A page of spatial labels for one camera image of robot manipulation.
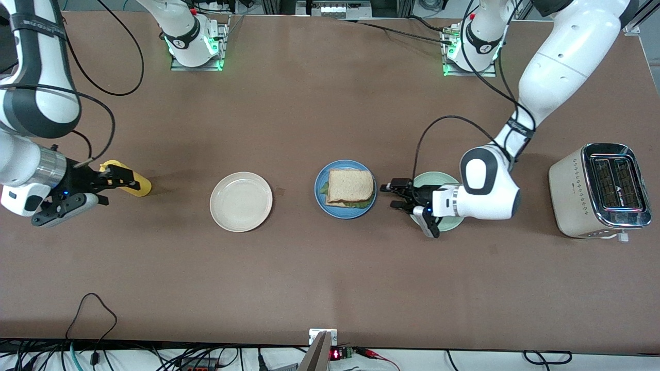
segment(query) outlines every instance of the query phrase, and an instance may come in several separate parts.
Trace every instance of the yellow handle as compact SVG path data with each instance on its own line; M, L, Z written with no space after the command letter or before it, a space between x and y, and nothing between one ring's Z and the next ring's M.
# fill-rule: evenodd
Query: yellow handle
M99 171L100 172L106 171L106 168L108 167L108 165L121 166L122 168L132 170L130 167L122 164L121 162L119 162L117 160L108 160L108 161L105 161L104 163L101 164L101 167L100 167ZM130 193L131 195L137 196L137 197L144 197L144 196L148 195L149 192L151 192L151 182L148 179L146 179L142 175L136 173L135 171L133 171L133 179L140 182L140 190L139 191L137 191L135 189L128 188L128 187L120 187L120 189Z

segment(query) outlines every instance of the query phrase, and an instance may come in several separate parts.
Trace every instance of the white robotic arm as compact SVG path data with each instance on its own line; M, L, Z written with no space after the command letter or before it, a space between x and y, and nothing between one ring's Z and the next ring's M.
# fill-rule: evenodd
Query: white robotic arm
M6 84L46 84L74 90L66 33L50 0L0 0L11 18L18 67ZM79 98L48 89L0 89L0 184L2 205L30 216L64 176L66 158L28 137L58 138L80 120Z
M181 0L137 0L160 25L170 53L186 67L198 67L219 53L218 21L193 15Z
M381 187L407 202L392 207L412 214L427 236L438 237L438 217L509 219L520 204L520 190L510 176L513 161L536 127L567 101L594 72L621 29L620 17L636 10L636 0L561 0L555 3L552 33L536 52L519 82L517 109L495 143L467 151L461 159L462 184L415 188L411 180L393 180ZM539 10L552 9L548 3ZM486 69L502 41L513 5L484 0L474 17L461 25L461 48L475 70ZM458 66L469 70L462 52L453 54Z
M0 79L0 201L54 226L97 204L103 189L140 189L133 172L108 165L95 172L28 137L59 138L78 124L81 105L67 59L66 32L54 0L0 0L10 14L18 67Z

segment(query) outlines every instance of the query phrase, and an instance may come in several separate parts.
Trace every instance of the tabletop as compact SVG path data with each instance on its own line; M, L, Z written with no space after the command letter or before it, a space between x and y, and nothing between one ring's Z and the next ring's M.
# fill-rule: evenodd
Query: tabletop
M444 77L437 44L328 18L245 17L222 72L172 72L151 16L118 14L145 54L140 89L108 96L71 69L76 88L117 116L104 160L154 189L144 198L105 191L109 206L52 229L1 209L0 337L63 337L94 291L119 317L113 339L303 345L309 328L324 327L367 347L660 351L659 225L628 244L567 238L548 190L552 164L586 143L617 142L632 147L651 202L659 199L660 105L637 37L621 35L540 126L512 173L516 216L466 219L435 240L390 209L389 194L363 217L339 220L318 207L313 186L344 158L379 184L410 176L422 130L443 115L500 130L513 105L474 77ZM64 15L88 73L129 90L139 58L123 29L103 12ZM378 23L437 37L414 20ZM551 28L511 25L502 58L514 92ZM107 114L84 102L78 130L99 151ZM418 172L458 178L463 153L485 142L460 121L437 125ZM39 143L86 155L75 136ZM231 233L214 223L209 197L239 171L263 176L275 199L259 228ZM90 301L77 323L73 337L98 338L112 318Z

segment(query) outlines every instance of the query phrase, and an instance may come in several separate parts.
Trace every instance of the metal mounting plate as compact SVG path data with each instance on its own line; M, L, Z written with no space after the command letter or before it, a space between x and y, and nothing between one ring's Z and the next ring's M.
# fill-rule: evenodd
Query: metal mounting plate
M318 335L319 332L321 331L330 331L332 333L332 345L335 346L337 345L337 330L336 329L310 329L310 345L314 342L314 339L316 339L316 335Z
M451 26L450 30L454 30L454 28L458 27L458 25L454 24ZM440 32L440 39L441 40L447 40L452 43L452 45L445 45L445 44L440 44L440 53L442 54L442 75L444 76L474 76L475 74L473 72L466 71L456 63L448 58L448 55L451 55L452 53L455 53L457 50L457 46L460 45L461 40L459 39L459 34L458 31L456 30L453 33L447 33L447 32ZM495 53L495 56L493 57L493 60L490 62L490 65L488 67L481 71L479 75L483 77L496 77L497 74L495 72L495 60L497 59L498 54Z
M208 62L204 63L201 66L197 67L186 67L179 63L174 56L172 56L172 64L170 69L172 71L222 71L224 68L224 56L227 52L227 38L229 36L229 24L220 23L217 28L212 28L210 38L207 40L209 43L209 48L213 50L218 50L218 53L209 59Z

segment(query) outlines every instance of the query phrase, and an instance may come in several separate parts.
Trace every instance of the white plate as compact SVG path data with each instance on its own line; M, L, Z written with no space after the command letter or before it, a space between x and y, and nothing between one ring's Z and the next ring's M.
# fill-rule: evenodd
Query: white plate
M233 173L221 180L211 194L211 216L231 232L257 228L273 207L273 192L268 183L251 172Z
M445 174L443 172L425 172L423 174L419 174L418 176L414 177L414 181L412 184L417 187L425 186L427 184L436 184L438 186L442 186L444 184L458 184L458 180L456 180L453 176L449 174ZM414 220L415 223L417 223L417 220L411 215L411 218ZM440 232L447 232L448 230L452 230L456 227L458 227L458 224L461 224L463 222L463 217L444 217L438 223L438 229Z

